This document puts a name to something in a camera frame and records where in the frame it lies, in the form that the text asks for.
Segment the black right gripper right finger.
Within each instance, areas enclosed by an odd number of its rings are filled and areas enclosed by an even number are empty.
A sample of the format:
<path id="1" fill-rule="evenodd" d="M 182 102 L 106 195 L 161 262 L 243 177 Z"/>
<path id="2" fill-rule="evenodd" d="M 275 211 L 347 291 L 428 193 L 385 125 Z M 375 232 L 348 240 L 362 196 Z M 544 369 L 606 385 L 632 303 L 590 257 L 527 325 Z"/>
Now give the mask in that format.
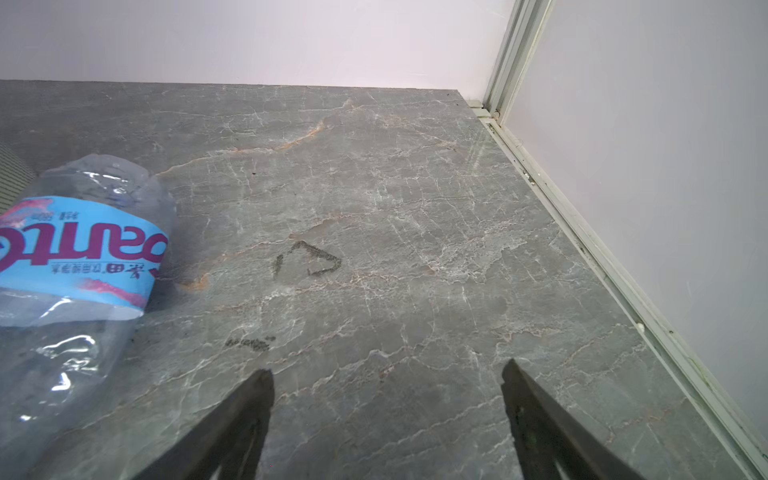
<path id="1" fill-rule="evenodd" d="M 642 476 L 609 451 L 517 362 L 502 371 L 501 391 L 525 479 L 636 479 Z"/>

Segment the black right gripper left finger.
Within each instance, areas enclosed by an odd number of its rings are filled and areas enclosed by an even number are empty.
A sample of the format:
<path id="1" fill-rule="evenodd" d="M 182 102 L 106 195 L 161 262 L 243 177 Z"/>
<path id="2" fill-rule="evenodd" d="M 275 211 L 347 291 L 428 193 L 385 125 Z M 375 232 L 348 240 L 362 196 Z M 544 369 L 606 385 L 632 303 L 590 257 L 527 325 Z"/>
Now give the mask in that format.
<path id="1" fill-rule="evenodd" d="M 136 477 L 254 479 L 274 400 L 272 372 L 254 372 Z"/>

